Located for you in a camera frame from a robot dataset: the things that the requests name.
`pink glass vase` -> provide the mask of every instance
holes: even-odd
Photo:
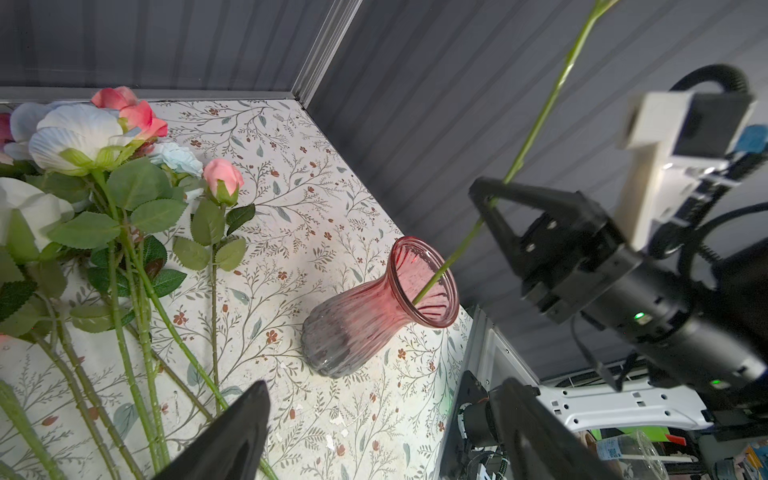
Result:
[[[321,375],[339,378],[360,368],[407,323],[450,326],[458,315],[450,270],[418,306],[411,303],[442,264],[440,254],[418,238],[397,240],[381,278],[329,298],[310,312],[301,335],[306,361]]]

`floral patterned surface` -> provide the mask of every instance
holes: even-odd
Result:
[[[435,469],[471,319],[453,326],[404,327],[358,372],[333,380],[304,363],[301,326],[325,299],[381,276],[389,248],[401,236],[368,190],[295,101],[195,101],[153,105],[169,137],[201,160],[227,157],[242,169],[240,204],[257,215],[242,229],[246,259],[220,272],[218,342],[221,388],[232,402],[258,379],[269,386],[272,410],[264,456],[288,478],[428,478]],[[189,236],[189,216],[159,238]],[[176,264],[173,255],[169,263]],[[98,294],[75,266],[64,303],[91,304]],[[210,368],[210,287],[207,272],[189,272],[165,297],[174,323]],[[146,438],[131,403],[113,332],[70,328],[81,364],[147,474]],[[211,394],[176,348],[159,318],[154,348],[209,411]],[[142,372],[137,343],[132,359]],[[71,478],[107,477],[61,373],[37,347],[0,337],[0,378],[14,386],[35,430]],[[172,455],[206,425],[168,376],[158,377]],[[113,449],[125,478],[130,472]],[[26,478],[45,478],[27,445],[0,419],[0,458]]]

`vase rim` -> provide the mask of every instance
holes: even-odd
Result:
[[[442,258],[440,253],[437,252],[437,250],[429,246],[428,243],[418,237],[400,237],[398,240],[396,240],[395,244],[392,245],[392,250],[389,252],[387,276],[392,282],[392,290],[395,293],[398,302],[402,308],[408,312],[413,321],[420,323],[423,326],[428,326],[430,328],[446,328],[451,326],[458,317],[459,307],[458,290],[456,289],[456,281],[453,278],[451,270],[446,270],[442,278],[444,281],[443,286],[445,287],[445,292],[448,295],[448,305],[445,308],[445,312],[437,320],[429,319],[424,316],[424,314],[419,312],[413,303],[411,303],[411,301],[408,299],[406,292],[402,289],[400,279],[397,276],[397,270],[395,267],[395,255],[399,248],[404,247],[405,245],[410,245],[422,250],[427,256],[431,257],[435,261],[438,268],[445,263],[445,260]]]

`flower stem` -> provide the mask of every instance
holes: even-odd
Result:
[[[594,7],[592,7],[592,11],[587,18],[587,21],[581,28],[578,37],[576,37],[576,42],[574,43],[573,48],[565,58],[565,66],[560,72],[560,76],[558,77],[557,81],[554,83],[552,91],[549,94],[549,98],[547,98],[547,101],[544,103],[544,107],[541,108],[541,111],[536,118],[536,122],[533,124],[533,128],[528,133],[528,136],[525,138],[525,142],[523,143],[522,147],[520,147],[520,151],[515,157],[515,161],[512,162],[512,166],[504,176],[504,180],[502,181],[503,183],[508,184],[511,182],[512,179],[515,178],[515,175],[517,175],[517,173],[520,171],[520,169],[523,168],[523,160],[525,159],[525,155],[528,154],[529,150],[531,150],[533,142],[536,140],[541,127],[544,125],[544,122],[549,116],[549,112],[552,110],[552,107],[554,107],[554,103],[557,101],[558,96],[560,95],[560,90],[562,90],[563,85],[565,84],[565,80],[568,78],[568,74],[571,73],[571,70],[576,63],[576,59],[581,53],[581,49],[584,47],[584,43],[587,41],[587,37],[594,27],[594,23],[617,2],[618,0],[596,0],[594,3]],[[495,200],[491,200],[491,202],[491,205],[495,205]],[[445,272],[448,271],[448,268],[450,268],[450,266],[453,265],[453,263],[455,263],[455,261],[458,260],[459,257],[467,250],[467,247],[469,247],[469,244],[472,242],[472,240],[477,237],[478,233],[480,233],[484,223],[485,221],[482,218],[475,222],[475,226],[469,232],[467,237],[458,245],[456,251],[452,253],[450,257],[448,257],[445,263],[438,269],[437,272],[435,272],[435,275],[433,275],[432,278],[429,279],[429,282],[424,285],[422,291],[420,291],[419,294],[416,295],[416,297],[413,299],[414,305],[416,305],[424,298],[424,295],[426,295],[427,292],[437,284]]]
[[[2,460],[0,460],[0,477],[7,478],[8,480],[25,480],[24,477],[13,471],[13,468]]]
[[[118,472],[118,466],[115,465],[112,455],[109,453],[109,449],[104,444],[104,439],[101,437],[101,433],[98,431],[98,428],[96,427],[96,423],[88,414],[88,407],[85,405],[83,392],[80,391],[80,388],[78,387],[78,382],[77,380],[74,379],[74,375],[72,374],[72,371],[69,369],[69,367],[67,367],[67,364],[64,363],[61,357],[59,357],[58,354],[53,351],[53,349],[51,348],[51,345],[48,344],[48,342],[46,342],[45,339],[39,333],[35,332],[34,330],[31,330],[30,335],[32,336],[33,339],[35,339],[35,343],[37,343],[40,346],[40,348],[43,349],[43,352],[45,352],[45,354],[48,355],[48,358],[50,358],[51,361],[58,367],[58,369],[61,370],[61,373],[64,374],[64,378],[67,380],[69,389],[72,391],[72,396],[74,397],[74,404],[78,407],[78,411],[80,412],[80,415],[83,417],[85,426],[88,427],[88,431],[91,433],[91,436],[93,437],[94,442],[96,442],[96,448],[98,449],[99,453],[101,453],[101,456],[104,458],[104,463],[107,464],[107,470],[109,471],[109,475],[112,478],[120,478],[120,472]]]
[[[126,325],[125,329],[134,336],[134,338],[138,341],[139,340],[139,332],[134,328],[133,325]],[[205,408],[203,403],[198,399],[191,390],[189,390],[189,387],[184,383],[184,381],[176,375],[176,372],[173,371],[173,369],[163,360],[154,350],[152,350],[152,358],[155,359],[157,363],[159,363],[163,367],[163,371],[165,371],[171,380],[176,383],[176,385],[181,389],[182,392],[184,392],[184,395],[187,396],[187,398],[199,409],[203,415],[205,416],[206,420],[208,422],[212,422],[214,420],[214,416],[208,412],[208,409]]]
[[[115,270],[116,265],[114,262],[114,241],[109,243],[109,288],[112,295],[112,301],[110,302],[112,307],[112,322],[114,323],[114,331],[118,336],[118,347],[120,349],[120,356],[123,359],[123,368],[125,369],[125,376],[128,380],[128,386],[131,389],[131,396],[134,399],[136,405],[136,412],[141,420],[141,426],[144,427],[144,434],[149,441],[149,453],[152,457],[152,466],[155,473],[161,470],[161,454],[157,447],[157,432],[155,431],[154,424],[147,414],[147,406],[144,404],[144,399],[141,397],[141,390],[139,390],[136,384],[136,376],[134,375],[134,367],[131,365],[131,355],[128,353],[128,346],[125,342],[125,332],[123,332],[123,323],[120,318],[120,306],[118,305],[118,275]]]
[[[216,344],[216,336],[218,333],[218,327],[216,325],[216,245],[210,247],[210,288],[211,288],[211,301],[210,301],[210,348],[214,353],[214,384],[216,388],[219,388],[219,349]],[[221,414],[221,405],[216,404],[216,415]]]
[[[32,453],[48,472],[51,480],[67,480],[64,472],[56,464],[56,460],[48,453],[45,445],[40,441],[40,437],[35,433],[35,429],[32,428],[24,408],[13,393],[13,388],[2,380],[0,380],[0,409],[3,409],[13,426],[18,430],[19,435],[27,442]]]
[[[128,255],[131,257],[131,260],[133,260],[134,262],[137,261],[136,252],[133,251],[133,249],[128,250]],[[168,331],[170,332],[171,336],[176,341],[176,344],[179,346],[179,348],[181,348],[181,351],[184,352],[184,355],[190,361],[190,363],[192,364],[192,367],[195,370],[197,370],[197,373],[199,373],[200,376],[203,378],[203,381],[205,381],[206,385],[208,385],[208,388],[210,388],[211,392],[214,393],[214,396],[216,397],[217,402],[219,402],[222,408],[225,409],[226,407],[229,406],[229,404],[227,404],[227,401],[221,395],[221,392],[219,392],[219,389],[216,387],[216,385],[214,385],[214,381],[210,379],[210,377],[208,376],[208,373],[202,367],[200,362],[197,361],[197,358],[195,358],[194,354],[189,350],[189,348],[186,345],[184,345],[184,341],[181,339],[179,332],[176,330],[176,327],[174,327],[174,324],[170,321],[168,314],[165,312],[163,303],[160,301],[160,298],[157,296],[157,293],[154,291],[152,280],[150,280],[149,276],[147,275],[147,272],[145,272],[144,269],[142,268],[139,268],[136,271],[138,272],[139,277],[141,278],[141,282],[144,284],[144,288],[147,290],[147,294],[149,295],[150,299],[152,299],[152,303],[154,304],[154,307],[157,309],[157,312],[160,314],[160,317],[163,319],[165,326],[168,328]]]
[[[107,433],[109,433],[110,438],[112,438],[112,442],[114,442],[114,444],[118,447],[120,454],[123,455],[123,460],[125,460],[125,463],[127,463],[131,473],[134,474],[134,477],[136,477],[137,480],[144,480],[144,474],[141,473],[141,468],[139,468],[139,466],[136,464],[134,457],[125,446],[123,439],[120,438],[120,434],[115,428],[114,423],[112,423],[112,420],[110,420],[107,411],[104,409],[104,405],[101,403],[101,399],[96,393],[96,389],[94,388],[93,383],[91,383],[88,375],[85,374],[85,370],[80,365],[78,354],[75,352],[74,347],[72,346],[72,338],[69,335],[67,327],[60,325],[59,328],[61,329],[61,346],[64,349],[64,353],[66,353],[67,358],[69,358],[69,362],[74,367],[74,374],[78,376],[80,383],[83,385],[83,392],[85,393],[85,396],[88,397],[88,401],[91,402],[94,407],[96,407],[96,411],[98,412],[99,419],[101,419],[101,423],[103,423],[104,427],[107,428]]]
[[[126,234],[124,240],[128,242],[131,238]],[[154,427],[157,432],[157,450],[161,457],[161,469],[165,468],[170,463],[170,454],[168,453],[168,445],[165,442],[165,430],[163,428],[163,413],[160,410],[160,403],[157,401],[157,387],[155,386],[155,379],[157,378],[157,370],[154,366],[152,359],[152,340],[150,338],[149,329],[150,321],[152,318],[152,309],[149,307],[147,301],[147,295],[144,289],[137,288],[134,281],[134,268],[143,269],[143,252],[144,244],[139,244],[139,263],[133,266],[130,256],[125,256],[125,270],[126,278],[128,280],[128,288],[131,291],[131,302],[134,304],[134,312],[136,312],[136,325],[139,330],[139,344],[141,345],[141,353],[144,357],[144,368],[147,370],[147,390],[149,391],[149,403],[152,409],[152,416],[154,418]],[[133,245],[123,243],[123,251],[133,248]]]

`black cable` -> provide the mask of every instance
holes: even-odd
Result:
[[[715,217],[712,220],[706,222],[701,227],[697,228],[683,245],[683,250],[680,252],[680,258],[677,259],[677,271],[684,278],[690,280],[690,271],[693,268],[694,256],[699,250],[700,245],[704,242],[704,239],[712,233],[713,230],[718,228],[723,223],[735,220],[744,215],[756,214],[758,212],[764,212],[768,210],[768,202],[761,204],[754,204],[748,207],[738,208],[730,211],[727,214],[722,214],[719,217]]]

